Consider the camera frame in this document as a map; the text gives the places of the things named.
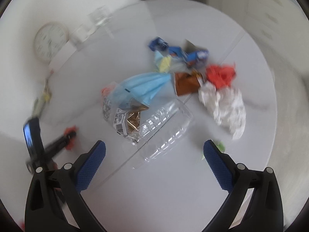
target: plastic container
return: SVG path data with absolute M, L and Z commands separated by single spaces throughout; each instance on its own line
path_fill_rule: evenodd
M 178 99 L 159 107 L 126 137 L 138 151 L 133 167 L 157 159 L 171 150 L 185 135 L 192 120 L 192 113 Z

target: yellow object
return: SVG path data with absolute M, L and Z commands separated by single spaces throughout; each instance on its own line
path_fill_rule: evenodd
M 161 63 L 159 64 L 159 72 L 164 73 L 164 72 L 169 72 L 171 68 L 171 61 L 172 57 L 170 55 L 162 58 Z

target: blue face mask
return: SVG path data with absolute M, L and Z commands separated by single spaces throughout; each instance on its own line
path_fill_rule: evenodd
M 150 106 L 153 97 L 171 81 L 170 73 L 150 72 L 136 75 L 120 83 L 121 87 L 140 103 Z

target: red crumpled paper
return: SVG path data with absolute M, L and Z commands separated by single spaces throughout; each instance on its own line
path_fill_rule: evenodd
M 232 80 L 235 76 L 235 64 L 233 66 L 210 65 L 206 68 L 206 78 L 216 87 L 216 90 L 231 87 Z

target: silver screw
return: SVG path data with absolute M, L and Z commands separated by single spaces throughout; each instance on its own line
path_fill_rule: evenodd
M 36 169 L 36 172 L 37 173 L 40 173 L 40 172 L 42 172 L 43 171 L 43 168 L 41 168 L 41 167 L 38 167 L 37 169 Z
M 69 170 L 71 167 L 72 167 L 72 164 L 71 164 L 71 163 L 67 163 L 67 164 L 64 165 L 63 168 L 64 168 L 65 170 Z
M 244 164 L 239 163 L 239 164 L 237 165 L 237 168 L 238 168 L 239 170 L 244 170 L 246 167 L 245 167 Z
M 270 168 L 270 167 L 267 167 L 267 168 L 266 168 L 266 171 L 267 171 L 268 173 L 273 173 L 273 169 Z

